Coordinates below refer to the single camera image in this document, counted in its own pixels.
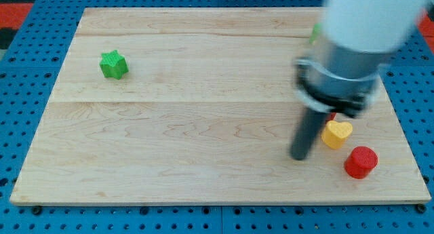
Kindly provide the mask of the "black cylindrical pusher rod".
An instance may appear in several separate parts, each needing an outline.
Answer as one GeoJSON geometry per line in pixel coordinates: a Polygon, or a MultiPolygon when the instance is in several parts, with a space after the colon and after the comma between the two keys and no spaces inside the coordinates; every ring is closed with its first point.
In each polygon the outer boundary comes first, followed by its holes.
{"type": "Polygon", "coordinates": [[[302,161],[308,157],[328,116],[329,113],[305,109],[290,146],[290,155],[293,159],[302,161]]]}

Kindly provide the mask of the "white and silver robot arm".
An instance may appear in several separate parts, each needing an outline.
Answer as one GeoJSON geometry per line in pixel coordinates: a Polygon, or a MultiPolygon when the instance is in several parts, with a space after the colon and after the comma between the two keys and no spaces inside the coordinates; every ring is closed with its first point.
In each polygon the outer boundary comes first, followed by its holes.
{"type": "Polygon", "coordinates": [[[324,0],[315,44],[295,66],[306,109],[289,148],[306,159],[330,113],[356,117],[373,102],[379,72],[432,0],[324,0]]]}

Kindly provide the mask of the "green block behind arm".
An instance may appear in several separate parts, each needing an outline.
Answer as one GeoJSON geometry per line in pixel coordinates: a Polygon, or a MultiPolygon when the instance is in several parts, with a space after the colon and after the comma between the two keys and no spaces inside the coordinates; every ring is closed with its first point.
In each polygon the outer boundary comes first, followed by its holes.
{"type": "Polygon", "coordinates": [[[320,33],[321,33],[321,24],[320,23],[314,24],[313,29],[311,31],[311,36],[309,37],[309,43],[311,45],[315,44],[320,33]]]}

